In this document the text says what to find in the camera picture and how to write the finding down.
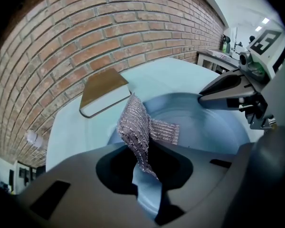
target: metallic mesh cloth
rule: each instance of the metallic mesh cloth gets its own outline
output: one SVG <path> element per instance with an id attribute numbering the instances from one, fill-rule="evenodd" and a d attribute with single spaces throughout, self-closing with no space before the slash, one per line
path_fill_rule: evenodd
<path id="1" fill-rule="evenodd" d="M 140 99 L 132 94 L 118 121 L 117 132 L 135 154 L 142 171 L 156 177 L 148 163 L 149 137 L 177 144 L 180 127 L 152 119 Z"/>

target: black slot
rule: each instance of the black slot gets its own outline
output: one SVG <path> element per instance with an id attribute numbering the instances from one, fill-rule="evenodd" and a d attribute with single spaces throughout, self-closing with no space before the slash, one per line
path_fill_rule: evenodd
<path id="1" fill-rule="evenodd" d="M 248 87 L 251 87 L 251 86 L 252 86 L 252 84 L 249 84 L 249 85 L 244 86 L 244 88 L 248 88 Z"/>
<path id="2" fill-rule="evenodd" d="M 14 171 L 10 170 L 9 171 L 9 185 L 11 186 L 11 190 L 14 190 Z"/>
<path id="3" fill-rule="evenodd" d="M 218 160 L 218 159 L 213 159 L 210 161 L 211 164 L 214 164 L 214 165 L 218 165 L 218 166 L 221 166 L 221 167 L 225 167 L 225 168 L 230 168 L 231 166 L 231 162 L 228 162 L 228 161 L 221 161 L 221 160 Z"/>
<path id="4" fill-rule="evenodd" d="M 239 107 L 238 98 L 230 98 L 230 99 L 227 99 L 226 102 L 227 102 L 227 106 L 229 108 L 238 108 Z"/>
<path id="5" fill-rule="evenodd" d="M 30 209 L 44 219 L 49 219 L 58 203 L 71 186 L 70 183 L 57 180 L 31 206 Z"/>
<path id="6" fill-rule="evenodd" d="M 284 60 L 285 60 L 285 48 L 284 48 L 283 52 L 281 53 L 281 55 L 279 56 L 278 60 L 272 66 L 275 73 L 277 73 L 279 67 L 281 66 L 281 64 L 283 63 Z"/>

